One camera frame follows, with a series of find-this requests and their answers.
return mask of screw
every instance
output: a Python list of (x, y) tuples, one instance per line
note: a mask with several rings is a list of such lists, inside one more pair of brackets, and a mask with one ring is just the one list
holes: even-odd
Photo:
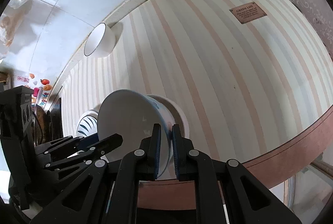
[(236, 159), (230, 159), (230, 160), (228, 161), (228, 165), (229, 165), (230, 167), (237, 167), (237, 166), (238, 166), (238, 161), (237, 161)]
[(104, 165), (105, 165), (105, 162), (104, 162), (104, 160), (102, 160), (102, 159), (97, 160), (97, 161), (95, 162), (95, 166), (98, 167), (98, 168), (101, 168), (101, 167), (103, 167)]
[(144, 155), (144, 150), (138, 149), (134, 152), (136, 156), (143, 156)]
[(198, 156), (199, 155), (199, 151), (197, 151), (197, 150), (190, 150), (189, 151), (189, 155), (190, 156)]

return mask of ceramic bowl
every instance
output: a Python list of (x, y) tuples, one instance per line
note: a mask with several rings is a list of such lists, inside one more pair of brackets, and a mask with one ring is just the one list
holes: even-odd
[(175, 121), (170, 111), (155, 99), (131, 90), (118, 90), (103, 101), (97, 120), (99, 140), (114, 133), (122, 135), (123, 144), (106, 154), (109, 162), (122, 159), (139, 148), (141, 140), (152, 135), (154, 123), (161, 125), (159, 157), (160, 177), (172, 157), (171, 130)]
[(105, 23), (101, 23), (89, 35), (84, 45), (84, 55), (105, 58), (111, 54), (115, 44), (114, 32)]

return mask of countertop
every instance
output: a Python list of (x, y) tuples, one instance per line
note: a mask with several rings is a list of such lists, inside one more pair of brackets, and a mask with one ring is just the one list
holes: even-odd
[[(241, 24), (231, 8), (267, 14)], [(114, 27), (107, 58), (84, 58), (61, 92), (64, 135), (111, 92), (131, 89), (175, 101), (194, 147), (226, 161), (269, 152), (333, 104), (333, 63), (288, 0), (148, 0)]]

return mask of brown plaque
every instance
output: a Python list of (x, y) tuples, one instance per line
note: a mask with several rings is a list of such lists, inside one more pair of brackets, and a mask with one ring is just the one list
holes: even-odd
[(257, 18), (266, 16), (267, 14), (255, 3), (249, 2), (229, 11), (238, 19), (241, 24), (245, 24)]

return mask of cable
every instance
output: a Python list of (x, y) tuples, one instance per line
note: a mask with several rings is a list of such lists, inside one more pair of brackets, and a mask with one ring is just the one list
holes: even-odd
[(36, 116), (36, 114), (35, 114), (35, 112), (32, 110), (32, 114), (34, 114), (34, 117), (35, 117), (35, 120), (37, 121), (37, 123), (38, 123), (38, 126), (39, 126), (39, 128), (40, 128), (40, 130), (41, 130), (41, 133), (42, 133), (42, 138), (41, 138), (41, 141), (40, 141), (40, 143), (39, 144), (42, 144), (42, 142), (43, 142), (43, 139), (44, 139), (44, 134), (43, 134), (43, 130), (42, 130), (42, 127), (41, 127), (41, 125), (40, 125), (40, 123), (39, 123), (39, 120), (37, 119), (37, 116)]

